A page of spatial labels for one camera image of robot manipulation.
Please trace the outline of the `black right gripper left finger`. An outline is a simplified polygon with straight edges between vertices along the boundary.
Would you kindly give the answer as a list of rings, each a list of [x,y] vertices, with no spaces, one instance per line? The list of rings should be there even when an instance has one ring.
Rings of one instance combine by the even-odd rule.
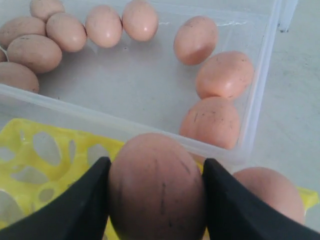
[[[2,240],[101,240],[108,219],[111,161],[100,157],[55,200],[0,231]]]

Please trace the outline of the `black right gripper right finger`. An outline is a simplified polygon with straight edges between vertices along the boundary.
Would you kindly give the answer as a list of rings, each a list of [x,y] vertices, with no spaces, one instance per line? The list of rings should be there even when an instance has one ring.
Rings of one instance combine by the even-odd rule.
[[[212,240],[318,240],[320,234],[273,209],[207,158],[202,178]]]

